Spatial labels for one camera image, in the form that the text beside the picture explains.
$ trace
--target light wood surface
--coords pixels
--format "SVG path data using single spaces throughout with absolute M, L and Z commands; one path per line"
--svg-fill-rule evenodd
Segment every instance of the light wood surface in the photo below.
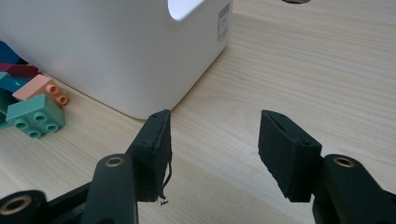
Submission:
M 392 0 L 234 0 L 228 47 L 172 113 L 169 203 L 140 203 L 140 223 L 314 223 L 312 205 L 284 199 L 260 160 L 262 109 L 396 192 L 395 12 Z M 90 181 L 144 123 L 63 87 L 59 132 L 0 131 L 0 198 L 40 189 L 51 200 Z

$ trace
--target white plastic bin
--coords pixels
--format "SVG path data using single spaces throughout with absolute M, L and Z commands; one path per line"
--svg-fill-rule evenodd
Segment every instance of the white plastic bin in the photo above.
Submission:
M 228 41 L 233 0 L 0 0 L 24 60 L 139 119 L 172 109 Z

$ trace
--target teal lego brick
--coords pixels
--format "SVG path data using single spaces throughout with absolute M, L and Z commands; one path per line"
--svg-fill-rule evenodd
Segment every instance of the teal lego brick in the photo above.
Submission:
M 12 97 L 8 91 L 0 90 L 0 130 L 5 129 L 11 124 L 6 121 L 6 114 L 9 105 L 17 103 L 18 100 Z
M 12 77 L 7 72 L 0 72 L 0 89 L 15 92 L 31 80 L 29 77 Z
M 24 63 L 6 43 L 0 41 L 0 63 Z
M 10 105 L 6 121 L 32 138 L 55 132 L 65 125 L 64 112 L 45 94 Z

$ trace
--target lego brick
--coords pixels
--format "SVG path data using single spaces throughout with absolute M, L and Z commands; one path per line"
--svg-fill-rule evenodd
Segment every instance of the lego brick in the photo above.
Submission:
M 9 73 L 0 72 L 0 88 L 6 91 L 15 92 L 30 80 L 29 77 L 12 77 Z
M 6 121 L 32 138 L 55 132 L 65 125 L 64 112 L 46 94 L 10 105 Z
M 6 43 L 0 41 L 0 63 L 26 63 Z
M 25 64 L 0 63 L 0 72 L 7 72 L 13 77 L 34 78 L 38 74 L 38 68 Z
M 49 77 L 37 75 L 26 85 L 14 92 L 12 96 L 20 101 L 27 100 L 39 94 L 46 94 L 57 106 L 67 104 L 66 94 Z
M 17 102 L 18 101 L 11 96 L 10 92 L 0 90 L 0 130 L 11 126 L 6 122 L 7 109 L 9 105 L 13 105 Z

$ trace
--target pink lego brick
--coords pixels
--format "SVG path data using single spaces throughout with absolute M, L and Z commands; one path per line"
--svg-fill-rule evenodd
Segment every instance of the pink lego brick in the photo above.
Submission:
M 0 72 L 7 72 L 13 77 L 33 78 L 38 74 L 38 68 L 32 65 L 0 63 Z
M 19 101 L 27 100 L 39 94 L 46 94 L 57 106 L 66 105 L 68 98 L 56 83 L 49 77 L 37 75 L 12 96 Z

